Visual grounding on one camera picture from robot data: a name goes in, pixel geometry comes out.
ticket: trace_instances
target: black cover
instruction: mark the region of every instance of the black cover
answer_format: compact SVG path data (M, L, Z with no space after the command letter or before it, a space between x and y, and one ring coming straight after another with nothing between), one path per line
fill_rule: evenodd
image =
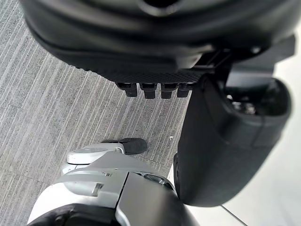
M84 204L70 204L43 214L27 226L120 226L115 210Z
M290 115L286 87L274 80L255 107L256 115L237 112L207 77L194 88L174 158L175 187L185 204L221 205L257 172Z
M300 0L229 0L164 18L83 0L20 0L38 42L59 59L115 82L196 82L183 57L214 49L262 49L291 35Z

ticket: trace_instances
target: black shoe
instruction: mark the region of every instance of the black shoe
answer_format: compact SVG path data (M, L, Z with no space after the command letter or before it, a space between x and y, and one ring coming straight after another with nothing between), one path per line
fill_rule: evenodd
M102 143L120 143L124 146L125 154L141 154L147 151L147 143L140 138L124 138L122 140L104 140Z

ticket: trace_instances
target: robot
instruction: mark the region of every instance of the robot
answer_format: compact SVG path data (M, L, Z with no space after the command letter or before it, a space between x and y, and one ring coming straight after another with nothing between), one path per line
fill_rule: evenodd
M41 46L128 97L137 96L137 85L146 99L155 98L158 84L164 99L192 91L175 187L127 156L145 151L144 141L106 141L68 154L28 225L195 225L184 204L233 198L279 140L292 104L273 71L294 54L300 0L20 3Z

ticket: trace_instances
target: white floor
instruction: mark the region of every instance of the white floor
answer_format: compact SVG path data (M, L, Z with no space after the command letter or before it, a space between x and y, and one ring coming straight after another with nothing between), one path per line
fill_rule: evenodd
M276 66L275 77L289 88L293 113L282 138L249 184L224 204L248 226L301 225L301 25L296 55ZM202 226L238 226L221 207L191 208Z

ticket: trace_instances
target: gray striped carpet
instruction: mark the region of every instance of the gray striped carpet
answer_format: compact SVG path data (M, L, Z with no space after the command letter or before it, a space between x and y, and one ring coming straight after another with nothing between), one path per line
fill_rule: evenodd
M167 175L188 99L128 98L47 53L22 16L16 0L0 0L0 226L25 225L65 154L103 139L144 138L138 158Z

